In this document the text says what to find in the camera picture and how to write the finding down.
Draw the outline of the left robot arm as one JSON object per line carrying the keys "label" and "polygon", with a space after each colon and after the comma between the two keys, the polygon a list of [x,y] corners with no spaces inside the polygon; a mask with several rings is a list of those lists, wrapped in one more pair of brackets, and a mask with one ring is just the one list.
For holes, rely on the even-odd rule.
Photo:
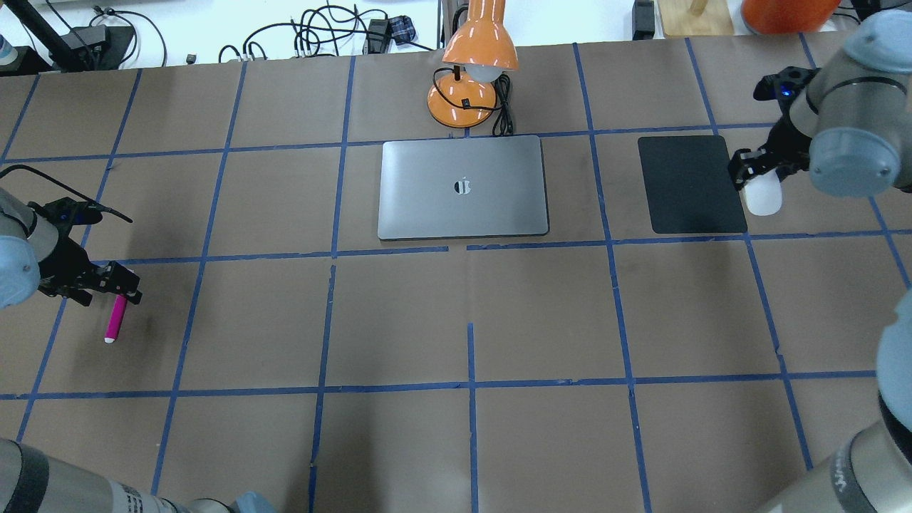
{"label": "left robot arm", "polygon": [[[55,225],[2,191],[2,306],[25,302],[39,289],[41,264],[68,242],[68,227]],[[4,512],[274,512],[264,496],[247,492],[230,504],[196,499],[185,504],[49,457],[39,449],[2,439]]]}

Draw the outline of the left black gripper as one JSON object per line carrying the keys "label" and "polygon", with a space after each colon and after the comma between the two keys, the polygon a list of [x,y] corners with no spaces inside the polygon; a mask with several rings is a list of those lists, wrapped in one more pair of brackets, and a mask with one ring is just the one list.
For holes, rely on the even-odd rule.
{"label": "left black gripper", "polygon": [[39,262],[39,291],[46,296],[64,296],[81,306],[89,306],[93,296],[87,290],[124,296],[139,305],[143,293],[140,277],[117,261],[97,266],[87,251],[71,238],[61,238],[51,253]]}

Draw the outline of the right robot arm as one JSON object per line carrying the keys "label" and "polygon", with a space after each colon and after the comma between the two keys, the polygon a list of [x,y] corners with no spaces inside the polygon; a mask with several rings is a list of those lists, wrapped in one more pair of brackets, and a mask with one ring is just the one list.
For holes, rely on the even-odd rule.
{"label": "right robot arm", "polygon": [[[788,67],[755,87],[781,117],[758,150],[736,150],[730,181],[750,213],[782,203],[782,181],[805,171],[831,196],[910,192],[910,13],[864,19],[824,67]],[[876,354],[879,419],[776,494],[762,512],[908,512],[910,467],[910,296],[895,307]]]}

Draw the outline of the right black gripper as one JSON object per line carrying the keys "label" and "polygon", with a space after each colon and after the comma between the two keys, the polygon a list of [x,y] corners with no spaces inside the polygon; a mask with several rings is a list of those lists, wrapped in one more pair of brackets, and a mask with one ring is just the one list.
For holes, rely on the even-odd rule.
{"label": "right black gripper", "polygon": [[811,140],[794,126],[788,114],[782,114],[762,148],[742,148],[733,153],[727,164],[730,181],[736,190],[742,190],[749,181],[769,171],[779,179],[808,171]]}

